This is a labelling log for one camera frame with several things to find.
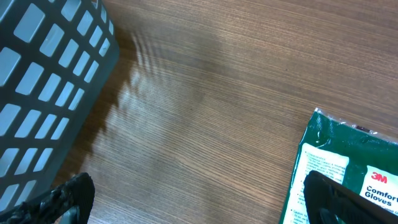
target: plastic packaging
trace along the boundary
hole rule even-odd
[[[316,109],[298,145],[279,223],[308,223],[303,181],[317,170],[398,215],[398,144]]]

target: wooden table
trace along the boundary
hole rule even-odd
[[[120,60],[55,184],[92,223],[277,223],[315,109],[398,137],[396,0],[109,0]]]

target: black object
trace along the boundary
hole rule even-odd
[[[390,224],[398,217],[317,171],[304,180],[304,198],[311,224]]]
[[[50,188],[119,47],[102,0],[0,1],[2,214]]]
[[[86,224],[94,202],[95,188],[91,177],[81,173],[29,202],[0,216],[5,223],[53,223],[62,217],[61,224]]]

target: plastic package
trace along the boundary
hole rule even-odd
[[[398,143],[315,109],[298,145],[280,224],[308,223],[303,182],[316,170],[398,215]]]

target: gray basket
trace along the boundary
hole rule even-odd
[[[0,213],[49,189],[118,57],[100,0],[0,0]]]

